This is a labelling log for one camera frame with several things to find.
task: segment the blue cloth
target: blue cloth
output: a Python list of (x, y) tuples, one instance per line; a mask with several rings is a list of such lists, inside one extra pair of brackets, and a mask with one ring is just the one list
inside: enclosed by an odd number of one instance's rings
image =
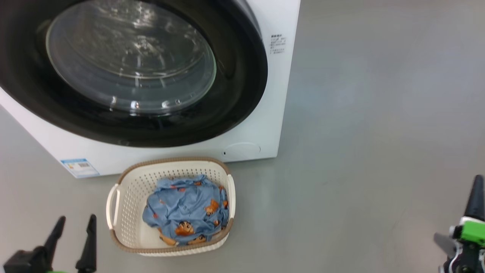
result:
[(206, 175), (159, 180), (143, 211), (145, 223), (161, 228), (164, 236), (179, 244), (200, 238), (210, 241), (228, 220), (226, 190)]

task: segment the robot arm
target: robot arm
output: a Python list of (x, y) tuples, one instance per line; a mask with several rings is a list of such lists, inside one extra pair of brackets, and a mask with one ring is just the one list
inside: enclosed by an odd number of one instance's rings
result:
[[(65, 217), (57, 221), (54, 229), (43, 246), (38, 246), (32, 251), (17, 251), (3, 265), (5, 273), (62, 273), (53, 272), (52, 260), (56, 251), (57, 241), (64, 230)], [(96, 216), (89, 218), (88, 234), (81, 259), (76, 263), (78, 273), (93, 273), (96, 271)]]
[(473, 181), (468, 204), (449, 237), (435, 233), (435, 243), (448, 255), (439, 273), (485, 273), (485, 206), (484, 178)]

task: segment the concrete floor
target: concrete floor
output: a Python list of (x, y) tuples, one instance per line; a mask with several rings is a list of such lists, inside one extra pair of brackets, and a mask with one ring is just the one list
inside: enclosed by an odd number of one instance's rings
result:
[(74, 272), (90, 213), (99, 272), (435, 272), (432, 242), (485, 173), (485, 1), (302, 0), (278, 158), (230, 164), (219, 250), (148, 258), (111, 242), (116, 176), (76, 180), (0, 110), (0, 260), (43, 243)]

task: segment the laundry basket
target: laundry basket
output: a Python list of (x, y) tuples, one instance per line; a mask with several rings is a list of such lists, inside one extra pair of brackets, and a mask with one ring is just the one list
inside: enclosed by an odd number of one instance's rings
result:
[[(161, 178), (195, 177), (199, 174), (205, 174), (209, 180), (226, 189), (229, 201), (227, 227), (208, 242), (169, 246), (159, 239), (156, 228), (143, 222), (146, 199)], [(229, 169), (218, 160), (201, 157), (154, 160), (131, 166), (121, 174), (106, 202), (106, 220), (113, 241), (124, 251), (144, 256), (182, 256), (215, 250), (227, 240), (235, 211), (236, 192)]]

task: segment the white washing machine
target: white washing machine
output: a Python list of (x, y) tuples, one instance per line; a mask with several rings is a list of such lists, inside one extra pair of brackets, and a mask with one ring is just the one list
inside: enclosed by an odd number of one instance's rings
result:
[(276, 157), (299, 7), (3, 0), (0, 103), (78, 178)]

